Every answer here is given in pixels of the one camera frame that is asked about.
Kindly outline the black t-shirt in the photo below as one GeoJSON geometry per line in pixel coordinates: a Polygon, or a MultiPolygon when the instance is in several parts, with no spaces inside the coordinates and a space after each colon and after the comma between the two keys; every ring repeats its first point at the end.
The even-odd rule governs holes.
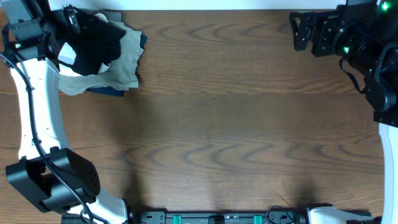
{"type": "Polygon", "coordinates": [[[52,11],[50,18],[57,29],[57,40],[76,53],[73,62],[58,59],[58,68],[70,68],[82,76],[97,75],[102,65],[108,65],[121,56],[120,40],[126,34],[124,29],[81,9],[77,9],[74,15],[79,34],[73,33],[73,26],[62,10],[52,11]]]}

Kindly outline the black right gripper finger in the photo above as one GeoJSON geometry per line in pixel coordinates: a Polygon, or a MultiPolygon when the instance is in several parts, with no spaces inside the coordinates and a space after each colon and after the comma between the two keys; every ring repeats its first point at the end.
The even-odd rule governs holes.
{"type": "Polygon", "coordinates": [[[311,30],[298,30],[294,31],[294,49],[296,51],[305,50],[310,40],[311,30]]]}
{"type": "Polygon", "coordinates": [[[315,27],[316,12],[291,12],[289,22],[293,31],[312,30],[315,27]]]}

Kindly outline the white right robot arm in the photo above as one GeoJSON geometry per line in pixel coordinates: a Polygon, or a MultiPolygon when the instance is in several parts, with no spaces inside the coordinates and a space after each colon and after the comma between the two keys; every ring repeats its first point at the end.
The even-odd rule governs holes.
{"type": "Polygon", "coordinates": [[[312,43],[316,57],[340,56],[363,75],[364,87],[348,72],[355,89],[373,108],[384,153],[384,208],[380,217],[308,206],[295,223],[397,223],[397,1],[347,1],[333,11],[289,14],[294,49],[312,43]]]}

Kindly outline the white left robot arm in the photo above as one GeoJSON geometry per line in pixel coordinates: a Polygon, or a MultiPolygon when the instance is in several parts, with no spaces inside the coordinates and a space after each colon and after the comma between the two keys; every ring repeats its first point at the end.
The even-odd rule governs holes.
{"type": "Polygon", "coordinates": [[[70,149],[59,103],[60,49],[89,30],[112,30],[101,17],[72,6],[27,9],[2,30],[2,58],[11,69],[21,114],[19,161],[8,182],[42,213],[69,214],[80,223],[129,223],[124,200],[100,187],[94,165],[70,149]]]}

